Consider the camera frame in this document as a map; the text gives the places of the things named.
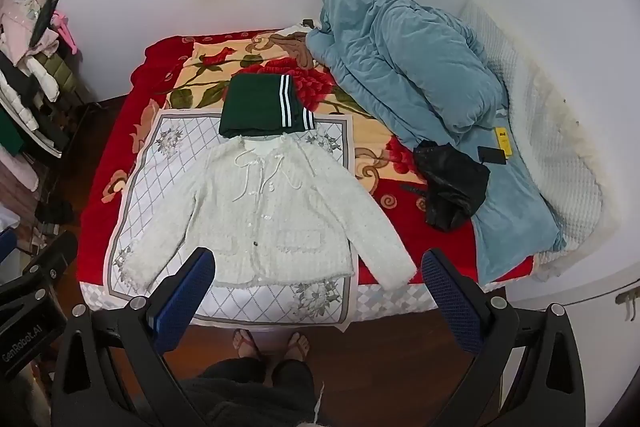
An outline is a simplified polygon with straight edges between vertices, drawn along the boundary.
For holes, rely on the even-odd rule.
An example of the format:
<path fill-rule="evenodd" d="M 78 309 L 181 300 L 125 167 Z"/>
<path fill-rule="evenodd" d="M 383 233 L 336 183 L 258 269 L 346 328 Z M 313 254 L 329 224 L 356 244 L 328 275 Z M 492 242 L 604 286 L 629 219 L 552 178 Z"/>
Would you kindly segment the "yellow tag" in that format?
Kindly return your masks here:
<path fill-rule="evenodd" d="M 505 127 L 497 127 L 495 129 L 495 134 L 498 142 L 498 147 L 503 151 L 506 158 L 510 158 L 513 155 L 513 150 L 509 138 L 508 129 L 506 129 Z"/>

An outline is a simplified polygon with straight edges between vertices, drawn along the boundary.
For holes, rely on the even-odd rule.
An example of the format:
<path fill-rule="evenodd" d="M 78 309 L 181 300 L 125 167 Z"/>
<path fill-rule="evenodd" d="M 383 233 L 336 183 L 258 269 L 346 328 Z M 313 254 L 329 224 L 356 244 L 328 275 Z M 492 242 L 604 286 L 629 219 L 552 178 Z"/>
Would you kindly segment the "folded dark green garment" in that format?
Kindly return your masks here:
<path fill-rule="evenodd" d="M 314 129 L 314 114 L 303 106 L 291 75 L 241 74 L 228 86 L 219 133 L 270 136 Z"/>

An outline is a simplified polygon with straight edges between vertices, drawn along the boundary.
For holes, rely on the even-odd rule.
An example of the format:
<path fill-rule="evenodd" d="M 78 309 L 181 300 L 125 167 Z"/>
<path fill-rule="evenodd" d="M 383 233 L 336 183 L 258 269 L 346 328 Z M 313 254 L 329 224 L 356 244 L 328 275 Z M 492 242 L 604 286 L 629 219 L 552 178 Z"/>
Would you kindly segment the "person's foot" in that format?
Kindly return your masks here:
<path fill-rule="evenodd" d="M 308 358 L 309 351 L 310 343 L 308 338 L 302 333 L 294 332 L 288 340 L 283 358 L 285 360 L 305 362 Z"/>
<path fill-rule="evenodd" d="M 252 334 L 246 329 L 237 329 L 232 336 L 232 347 L 239 359 L 256 359 L 262 358 L 262 352 L 256 345 Z"/>

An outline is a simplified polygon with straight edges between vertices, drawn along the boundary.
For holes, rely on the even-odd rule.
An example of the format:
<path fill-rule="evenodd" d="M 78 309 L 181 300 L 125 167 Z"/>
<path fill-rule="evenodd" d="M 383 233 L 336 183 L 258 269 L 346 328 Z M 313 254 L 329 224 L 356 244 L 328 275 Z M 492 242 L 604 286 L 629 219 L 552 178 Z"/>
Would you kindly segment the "person's right foot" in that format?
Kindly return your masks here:
<path fill-rule="evenodd" d="M 305 362 L 308 358 L 309 351 L 310 343 L 308 338 L 302 333 L 294 332 L 288 340 L 283 358 L 285 360 Z"/>

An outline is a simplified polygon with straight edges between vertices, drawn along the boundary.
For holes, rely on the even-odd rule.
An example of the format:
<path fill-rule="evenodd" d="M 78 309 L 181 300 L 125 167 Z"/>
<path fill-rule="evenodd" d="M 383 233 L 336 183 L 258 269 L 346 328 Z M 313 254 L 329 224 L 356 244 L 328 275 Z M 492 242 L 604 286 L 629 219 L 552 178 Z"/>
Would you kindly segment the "white fluffy knit cardigan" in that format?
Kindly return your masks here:
<path fill-rule="evenodd" d="M 224 287 L 316 283 L 361 258 L 392 291 L 416 266 L 364 186 L 314 143 L 240 136 L 213 147 L 168 187 L 122 264 L 143 291 L 175 254 L 209 249 Z"/>

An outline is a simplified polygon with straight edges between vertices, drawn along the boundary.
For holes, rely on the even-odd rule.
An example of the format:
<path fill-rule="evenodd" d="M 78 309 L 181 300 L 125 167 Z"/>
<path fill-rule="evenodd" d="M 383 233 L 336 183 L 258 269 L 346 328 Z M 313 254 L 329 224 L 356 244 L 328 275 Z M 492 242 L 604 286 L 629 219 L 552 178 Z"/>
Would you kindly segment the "clothes rack with garments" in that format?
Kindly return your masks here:
<path fill-rule="evenodd" d="M 54 11 L 32 42 L 47 0 L 1 0 L 1 171 L 39 202 L 24 202 L 17 214 L 62 225 L 72 205 L 55 185 L 66 168 L 89 112 L 89 93 L 77 78 L 80 52 L 68 18 Z"/>

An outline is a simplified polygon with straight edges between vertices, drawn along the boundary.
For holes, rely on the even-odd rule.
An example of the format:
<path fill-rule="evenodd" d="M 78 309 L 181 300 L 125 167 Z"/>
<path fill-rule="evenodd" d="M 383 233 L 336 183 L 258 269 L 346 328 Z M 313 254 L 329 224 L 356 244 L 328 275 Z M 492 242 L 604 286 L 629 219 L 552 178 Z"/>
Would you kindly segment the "white textured pillow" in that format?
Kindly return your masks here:
<path fill-rule="evenodd" d="M 560 221 L 565 247 L 536 254 L 534 277 L 559 277 L 595 253 L 620 227 L 611 183 L 586 129 L 524 46 L 472 0 L 460 17 L 476 32 L 488 65 L 506 86 L 513 140 Z"/>

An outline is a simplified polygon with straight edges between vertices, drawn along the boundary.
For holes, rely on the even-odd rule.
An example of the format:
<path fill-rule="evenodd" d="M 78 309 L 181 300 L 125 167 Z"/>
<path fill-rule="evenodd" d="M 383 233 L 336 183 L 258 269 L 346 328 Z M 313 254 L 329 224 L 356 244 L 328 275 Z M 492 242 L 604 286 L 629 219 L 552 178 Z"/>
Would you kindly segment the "red floral bed blanket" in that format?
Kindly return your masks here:
<path fill-rule="evenodd" d="M 311 61 L 300 31 L 232 32 L 216 36 L 170 37 L 149 46 L 132 73 L 132 89 L 113 124 L 88 204 L 80 217 L 78 281 L 103 287 L 107 246 L 124 197 L 132 191 L 134 167 L 146 144 L 166 152 L 175 136 L 152 139 L 164 109 L 209 108 L 224 104 L 230 77 L 237 72 L 280 72 L 293 77 L 300 101 L 317 116 L 348 116 L 354 130 L 356 177 L 382 204 L 410 255 L 441 249 L 461 274 L 475 279 L 477 233 L 465 223 L 439 232 L 424 221 L 425 202 L 416 193 L 423 181 L 412 154 L 378 121 L 369 118 L 331 77 Z"/>

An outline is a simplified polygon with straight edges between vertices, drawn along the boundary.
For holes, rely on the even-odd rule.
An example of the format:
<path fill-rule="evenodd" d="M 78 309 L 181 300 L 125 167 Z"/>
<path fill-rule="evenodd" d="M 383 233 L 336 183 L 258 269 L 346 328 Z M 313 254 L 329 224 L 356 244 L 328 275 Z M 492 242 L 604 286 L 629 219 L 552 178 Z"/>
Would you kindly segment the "person's dark trousers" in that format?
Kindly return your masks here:
<path fill-rule="evenodd" d="M 236 358 L 207 367 L 181 383 L 209 426 L 298 426 L 316 419 L 314 377 L 308 365 L 282 360 L 266 386 L 268 364 Z"/>

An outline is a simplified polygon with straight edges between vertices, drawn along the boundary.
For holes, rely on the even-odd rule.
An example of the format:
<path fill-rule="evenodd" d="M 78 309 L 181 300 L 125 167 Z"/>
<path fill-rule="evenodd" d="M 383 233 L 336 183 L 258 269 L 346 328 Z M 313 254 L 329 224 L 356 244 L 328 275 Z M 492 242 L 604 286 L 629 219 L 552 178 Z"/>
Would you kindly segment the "white grid floral mat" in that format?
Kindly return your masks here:
<path fill-rule="evenodd" d="M 118 219 L 103 267 L 102 306 L 120 306 L 136 295 L 122 268 L 165 192 L 206 152 L 224 142 L 221 110 L 164 109 L 152 124 L 122 191 Z M 320 283 L 227 288 L 210 286 L 193 323 L 269 331 L 276 327 L 347 329 L 355 314 L 358 277 Z"/>

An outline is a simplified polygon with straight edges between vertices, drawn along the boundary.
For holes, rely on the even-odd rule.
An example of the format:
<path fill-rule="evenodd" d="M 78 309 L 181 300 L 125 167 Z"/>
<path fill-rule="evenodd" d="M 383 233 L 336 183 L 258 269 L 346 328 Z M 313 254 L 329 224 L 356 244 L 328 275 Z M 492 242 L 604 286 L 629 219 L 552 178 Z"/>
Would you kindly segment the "person's left foot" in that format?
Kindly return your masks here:
<path fill-rule="evenodd" d="M 262 352 L 256 345 L 252 334 L 246 329 L 237 329 L 232 336 L 232 347 L 239 359 L 256 359 L 262 358 Z"/>

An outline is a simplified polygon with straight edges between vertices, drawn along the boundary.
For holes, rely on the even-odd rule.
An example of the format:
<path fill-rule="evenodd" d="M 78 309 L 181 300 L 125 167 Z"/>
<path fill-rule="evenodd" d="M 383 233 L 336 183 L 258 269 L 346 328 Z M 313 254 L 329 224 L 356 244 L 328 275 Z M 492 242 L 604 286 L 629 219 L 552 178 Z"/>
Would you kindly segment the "black shiny plastic bag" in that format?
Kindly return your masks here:
<path fill-rule="evenodd" d="M 470 220 L 484 204 L 490 171 L 450 143 L 423 140 L 413 150 L 416 172 L 425 180 L 426 222 L 449 232 Z"/>

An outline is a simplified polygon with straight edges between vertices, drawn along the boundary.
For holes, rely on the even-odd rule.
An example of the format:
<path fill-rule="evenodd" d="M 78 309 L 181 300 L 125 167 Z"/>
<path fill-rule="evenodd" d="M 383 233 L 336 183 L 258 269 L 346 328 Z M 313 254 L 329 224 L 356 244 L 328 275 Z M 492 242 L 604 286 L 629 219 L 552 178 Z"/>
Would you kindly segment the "blue quilted duvet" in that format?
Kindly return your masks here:
<path fill-rule="evenodd" d="M 413 150 L 450 143 L 477 162 L 477 147 L 498 147 L 509 128 L 508 91 L 488 65 L 474 30 L 448 12 L 414 0 L 321 0 L 320 25 L 306 38 L 311 55 L 369 115 Z M 486 198 L 468 221 L 477 233 L 482 283 L 565 241 L 520 151 L 490 171 Z"/>

